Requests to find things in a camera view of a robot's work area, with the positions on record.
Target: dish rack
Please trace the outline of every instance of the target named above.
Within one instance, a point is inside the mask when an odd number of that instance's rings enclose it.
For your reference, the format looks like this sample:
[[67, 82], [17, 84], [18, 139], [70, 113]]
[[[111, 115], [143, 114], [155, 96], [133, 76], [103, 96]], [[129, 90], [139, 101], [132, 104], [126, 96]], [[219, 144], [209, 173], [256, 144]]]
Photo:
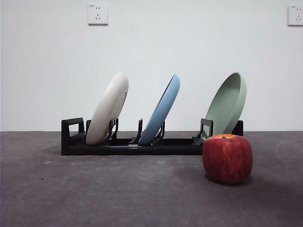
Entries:
[[[84, 131], [83, 118], [62, 120], [61, 122], [61, 155], [202, 155], [204, 139], [201, 138], [203, 128], [209, 127], [210, 137], [213, 135], [214, 122], [201, 119], [200, 131], [192, 138], [165, 138], [165, 122], [160, 131], [148, 145], [138, 145], [142, 134], [143, 120], [138, 122], [138, 132], [132, 138], [118, 138], [119, 119], [108, 123], [108, 136], [104, 142], [96, 145], [86, 144], [86, 135], [91, 120], [86, 121]], [[69, 126], [78, 124], [78, 133], [70, 135]], [[232, 134], [243, 136], [243, 121], [238, 121]]]

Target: apple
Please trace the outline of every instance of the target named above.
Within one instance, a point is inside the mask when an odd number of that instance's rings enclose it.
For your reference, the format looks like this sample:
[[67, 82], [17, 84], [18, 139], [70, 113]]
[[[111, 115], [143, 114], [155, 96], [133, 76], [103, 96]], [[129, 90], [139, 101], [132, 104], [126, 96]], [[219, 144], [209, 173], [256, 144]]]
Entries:
[[218, 134], [203, 144], [205, 171], [221, 183], [240, 183], [250, 176], [252, 151], [247, 138], [231, 134]]

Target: gray floor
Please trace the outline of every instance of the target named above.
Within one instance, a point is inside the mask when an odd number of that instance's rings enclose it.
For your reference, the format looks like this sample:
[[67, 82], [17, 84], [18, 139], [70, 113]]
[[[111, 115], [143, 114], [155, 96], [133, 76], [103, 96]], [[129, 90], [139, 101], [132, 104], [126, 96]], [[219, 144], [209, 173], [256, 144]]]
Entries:
[[252, 177], [230, 186], [200, 156], [65, 157], [59, 132], [1, 133], [1, 226], [303, 226], [303, 132], [245, 136]]

